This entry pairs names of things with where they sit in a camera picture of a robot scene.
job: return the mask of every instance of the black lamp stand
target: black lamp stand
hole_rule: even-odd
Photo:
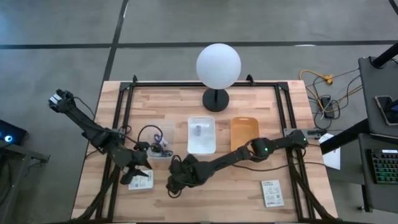
[[[203,94],[203,106],[211,112],[223,111],[229,103],[229,96],[225,90],[209,88]]]

